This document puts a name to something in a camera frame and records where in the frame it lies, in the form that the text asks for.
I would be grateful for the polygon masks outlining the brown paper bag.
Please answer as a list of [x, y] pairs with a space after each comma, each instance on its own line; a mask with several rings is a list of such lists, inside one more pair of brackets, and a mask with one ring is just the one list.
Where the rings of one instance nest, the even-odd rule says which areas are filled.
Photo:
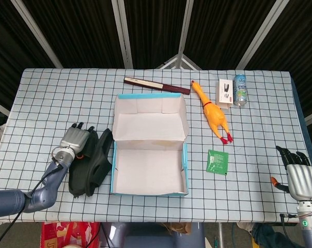
[[170, 233], [177, 232], [180, 234], [189, 235], [192, 232], [192, 223], [190, 222], [167, 222], [161, 223], [161, 225], [164, 226]]

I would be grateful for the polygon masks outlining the green sachet packet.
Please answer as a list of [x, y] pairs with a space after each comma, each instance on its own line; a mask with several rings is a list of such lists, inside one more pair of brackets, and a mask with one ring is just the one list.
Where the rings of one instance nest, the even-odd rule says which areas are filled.
[[228, 172], [228, 153], [208, 150], [206, 171], [226, 176]]

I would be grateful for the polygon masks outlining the light blue shoe box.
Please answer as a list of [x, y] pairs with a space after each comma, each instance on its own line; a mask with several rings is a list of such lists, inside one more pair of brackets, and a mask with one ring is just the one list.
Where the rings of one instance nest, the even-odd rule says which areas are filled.
[[118, 95], [110, 192], [187, 195], [189, 130], [182, 94]]

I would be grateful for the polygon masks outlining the grey sneaker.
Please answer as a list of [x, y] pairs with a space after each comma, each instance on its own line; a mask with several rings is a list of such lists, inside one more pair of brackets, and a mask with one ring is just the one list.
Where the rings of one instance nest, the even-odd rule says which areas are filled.
[[255, 225], [255, 223], [250, 223], [250, 222], [237, 222], [237, 226], [240, 229], [244, 229], [249, 233], [252, 232], [254, 225]]

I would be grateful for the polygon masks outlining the small white carton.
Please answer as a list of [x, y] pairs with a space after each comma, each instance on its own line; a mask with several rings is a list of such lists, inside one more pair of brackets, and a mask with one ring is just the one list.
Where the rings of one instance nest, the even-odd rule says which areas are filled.
[[222, 109], [229, 109], [233, 105], [233, 81], [219, 79], [216, 86], [216, 105]]

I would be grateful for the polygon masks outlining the black pleated curtain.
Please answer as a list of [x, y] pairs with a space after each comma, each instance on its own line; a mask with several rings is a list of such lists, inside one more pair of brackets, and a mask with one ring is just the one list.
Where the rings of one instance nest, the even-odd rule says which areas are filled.
[[[65, 68], [123, 68], [112, 0], [22, 0]], [[187, 0], [124, 0], [135, 69], [179, 51]], [[200, 68], [234, 69], [276, 0], [194, 0], [184, 54]], [[22, 72], [54, 64], [11, 0], [0, 0], [0, 104], [11, 108]], [[247, 70], [288, 71], [312, 114], [312, 0], [289, 0]]]

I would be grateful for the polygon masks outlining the dark red folded fan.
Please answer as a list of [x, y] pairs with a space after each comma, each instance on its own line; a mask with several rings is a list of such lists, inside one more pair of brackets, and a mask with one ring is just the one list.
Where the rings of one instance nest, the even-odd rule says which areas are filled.
[[146, 88], [150, 88], [150, 89], [157, 89], [157, 90], [162, 90], [162, 91], [166, 91], [166, 92], [181, 93], [184, 95], [190, 94], [190, 89], [182, 88], [179, 86], [173, 86], [173, 85], [169, 85], [169, 84], [162, 84], [162, 83], [153, 82], [153, 81], [135, 79], [135, 78], [131, 78], [131, 77], [125, 77], [123, 81], [126, 84], [140, 86], [140, 87], [146, 87]]

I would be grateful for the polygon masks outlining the plastic water bottle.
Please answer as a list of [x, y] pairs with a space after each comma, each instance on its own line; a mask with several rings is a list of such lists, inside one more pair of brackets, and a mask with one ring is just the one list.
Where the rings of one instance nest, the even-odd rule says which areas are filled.
[[244, 106], [248, 101], [246, 76], [244, 74], [236, 75], [233, 80], [233, 97], [234, 104], [237, 106]]

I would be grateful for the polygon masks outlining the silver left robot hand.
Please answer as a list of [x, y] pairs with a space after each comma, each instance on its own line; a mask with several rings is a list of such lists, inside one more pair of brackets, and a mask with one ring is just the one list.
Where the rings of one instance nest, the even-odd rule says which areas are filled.
[[83, 122], [72, 124], [60, 141], [60, 150], [67, 152], [73, 158], [83, 150], [90, 133], [95, 128], [91, 126], [84, 130], [82, 129], [83, 124]]

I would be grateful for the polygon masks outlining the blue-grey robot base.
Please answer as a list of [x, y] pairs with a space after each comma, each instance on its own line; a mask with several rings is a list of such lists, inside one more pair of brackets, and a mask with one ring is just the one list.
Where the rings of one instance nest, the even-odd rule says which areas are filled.
[[100, 248], [206, 248], [202, 223], [192, 223], [189, 235], [169, 232], [161, 223], [102, 223], [100, 241]]

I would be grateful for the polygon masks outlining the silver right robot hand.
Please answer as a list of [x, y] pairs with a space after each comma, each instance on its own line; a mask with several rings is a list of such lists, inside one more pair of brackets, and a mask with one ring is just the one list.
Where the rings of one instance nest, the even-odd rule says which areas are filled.
[[292, 153], [287, 148], [280, 146], [276, 146], [276, 150], [282, 158], [288, 184], [281, 184], [274, 177], [271, 177], [273, 186], [289, 193], [292, 198], [299, 202], [312, 201], [312, 166], [307, 156], [299, 151]]

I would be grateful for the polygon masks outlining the red patterned bag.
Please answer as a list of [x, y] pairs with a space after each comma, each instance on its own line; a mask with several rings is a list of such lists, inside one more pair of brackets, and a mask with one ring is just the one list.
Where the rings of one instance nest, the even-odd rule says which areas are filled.
[[100, 223], [42, 223], [40, 248], [100, 248]]

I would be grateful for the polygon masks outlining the white metal frame brace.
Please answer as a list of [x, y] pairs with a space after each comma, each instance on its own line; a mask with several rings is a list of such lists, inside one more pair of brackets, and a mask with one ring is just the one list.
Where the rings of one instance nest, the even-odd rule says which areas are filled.
[[160, 64], [157, 69], [186, 69], [186, 70], [202, 70], [196, 63], [189, 59], [186, 55], [182, 55], [179, 58], [179, 55], [175, 55], [169, 60]]

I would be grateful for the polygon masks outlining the table with checkered tablecloth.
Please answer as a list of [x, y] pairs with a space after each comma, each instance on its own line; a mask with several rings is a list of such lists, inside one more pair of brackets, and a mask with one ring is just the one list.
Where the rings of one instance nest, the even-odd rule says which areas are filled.
[[[111, 128], [118, 94], [148, 94], [127, 85], [126, 76], [189, 87], [197, 81], [215, 99], [219, 79], [235, 70], [26, 69], [21, 77], [0, 143], [0, 190], [32, 190], [41, 179], [65, 131], [76, 122], [98, 132]], [[296, 214], [297, 202], [272, 186], [287, 183], [276, 146], [307, 154], [308, 133], [298, 113], [299, 101], [288, 72], [245, 71], [248, 103], [225, 111], [233, 143], [213, 134], [192, 91], [185, 96], [189, 124], [186, 196], [112, 195], [110, 176], [93, 196], [74, 198], [68, 180], [49, 209], [10, 215], [0, 222], [277, 222], [282, 213]], [[228, 153], [227, 175], [206, 171], [208, 150]]]

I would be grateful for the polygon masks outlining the blue jeans leg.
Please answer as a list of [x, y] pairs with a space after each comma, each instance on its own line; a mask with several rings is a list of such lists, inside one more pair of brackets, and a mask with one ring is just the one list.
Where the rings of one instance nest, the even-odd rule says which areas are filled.
[[255, 223], [251, 235], [255, 242], [263, 248], [305, 248], [263, 223]]

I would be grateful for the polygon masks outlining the black slipper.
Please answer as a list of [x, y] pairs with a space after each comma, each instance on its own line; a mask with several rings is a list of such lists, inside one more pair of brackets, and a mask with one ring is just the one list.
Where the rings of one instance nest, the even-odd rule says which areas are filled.
[[86, 193], [85, 184], [90, 168], [89, 162], [94, 153], [98, 141], [96, 131], [91, 131], [88, 140], [81, 152], [79, 152], [69, 168], [69, 192], [74, 198]]
[[108, 154], [113, 142], [113, 135], [107, 128], [96, 143], [94, 153], [90, 160], [90, 167], [87, 175], [85, 191], [87, 196], [94, 194], [95, 188], [98, 188], [109, 173], [112, 165], [108, 160]]

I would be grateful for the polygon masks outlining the grey metal table leg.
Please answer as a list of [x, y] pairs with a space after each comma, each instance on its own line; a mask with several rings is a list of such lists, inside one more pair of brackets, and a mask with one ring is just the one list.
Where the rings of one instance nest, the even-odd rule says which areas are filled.
[[218, 245], [218, 248], [224, 248], [222, 227], [223, 227], [222, 223], [218, 222], [218, 229], [219, 229], [219, 245]]

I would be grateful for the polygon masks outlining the yellow rubber chicken toy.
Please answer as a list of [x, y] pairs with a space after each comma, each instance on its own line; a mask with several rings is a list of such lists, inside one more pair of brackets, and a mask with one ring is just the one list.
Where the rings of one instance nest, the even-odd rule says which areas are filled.
[[[226, 145], [228, 142], [232, 143], [233, 137], [230, 134], [224, 112], [221, 110], [219, 106], [214, 104], [209, 99], [209, 97], [204, 93], [202, 87], [199, 85], [198, 82], [194, 80], [192, 80], [191, 82], [192, 88], [196, 91], [196, 93], [200, 97], [204, 115], [213, 133], [222, 141], [224, 145]], [[226, 131], [227, 138], [224, 138], [223, 136], [220, 135], [218, 130], [219, 126], [221, 126]]]

